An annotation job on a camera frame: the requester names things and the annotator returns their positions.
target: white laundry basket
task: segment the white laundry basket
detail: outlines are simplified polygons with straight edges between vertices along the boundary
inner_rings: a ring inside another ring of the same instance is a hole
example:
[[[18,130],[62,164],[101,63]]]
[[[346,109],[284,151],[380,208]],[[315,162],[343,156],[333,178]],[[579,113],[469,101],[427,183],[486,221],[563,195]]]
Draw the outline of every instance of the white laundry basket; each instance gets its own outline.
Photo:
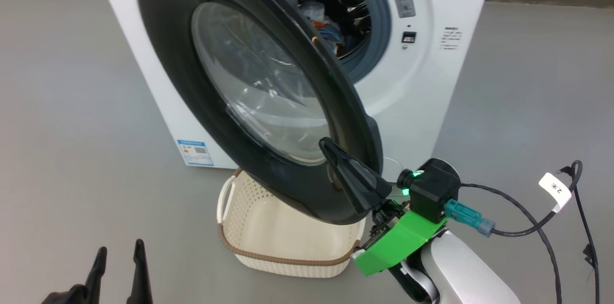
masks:
[[[222,188],[217,223],[222,242],[244,265],[303,278],[339,275],[365,229],[364,219],[345,226],[317,221],[240,169]]]

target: cable tag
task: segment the cable tag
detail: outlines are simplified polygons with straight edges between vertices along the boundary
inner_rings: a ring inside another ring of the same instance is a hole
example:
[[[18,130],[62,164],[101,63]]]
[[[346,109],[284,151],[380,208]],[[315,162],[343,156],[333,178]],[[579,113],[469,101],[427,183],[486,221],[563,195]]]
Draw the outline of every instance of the cable tag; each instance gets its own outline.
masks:
[[[539,186],[544,188],[546,192],[555,198],[556,206],[552,208],[552,212],[559,213],[561,208],[563,208],[572,197],[572,193],[565,184],[562,184],[561,180],[554,177],[551,173],[543,175],[542,179],[539,181]]]

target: front-load washing machine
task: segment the front-load washing machine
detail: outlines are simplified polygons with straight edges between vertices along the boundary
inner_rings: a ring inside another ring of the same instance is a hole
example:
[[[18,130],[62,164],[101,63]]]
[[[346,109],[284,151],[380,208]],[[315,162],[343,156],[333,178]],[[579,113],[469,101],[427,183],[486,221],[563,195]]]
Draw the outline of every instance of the front-load washing machine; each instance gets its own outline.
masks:
[[[430,157],[484,0],[109,0],[186,164],[361,219],[318,141],[393,180]]]

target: washing machine door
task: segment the washing machine door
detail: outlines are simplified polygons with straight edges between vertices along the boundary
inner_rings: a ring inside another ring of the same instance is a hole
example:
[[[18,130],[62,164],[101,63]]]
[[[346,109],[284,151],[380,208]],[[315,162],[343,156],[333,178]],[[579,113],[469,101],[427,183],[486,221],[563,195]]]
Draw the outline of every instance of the washing machine door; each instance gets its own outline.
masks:
[[[277,197],[331,223],[355,212],[318,141],[381,172],[381,143],[353,85],[296,0],[138,0],[164,69],[230,157]]]

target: teal connector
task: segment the teal connector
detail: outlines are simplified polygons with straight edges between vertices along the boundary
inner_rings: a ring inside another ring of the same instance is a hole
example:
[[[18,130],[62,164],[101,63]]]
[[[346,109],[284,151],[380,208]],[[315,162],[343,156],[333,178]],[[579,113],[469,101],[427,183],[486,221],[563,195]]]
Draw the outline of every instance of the teal connector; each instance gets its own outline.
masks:
[[[483,219],[480,212],[465,206],[455,199],[450,199],[446,203],[446,216],[475,228],[486,237],[491,236],[495,227],[494,221]]]

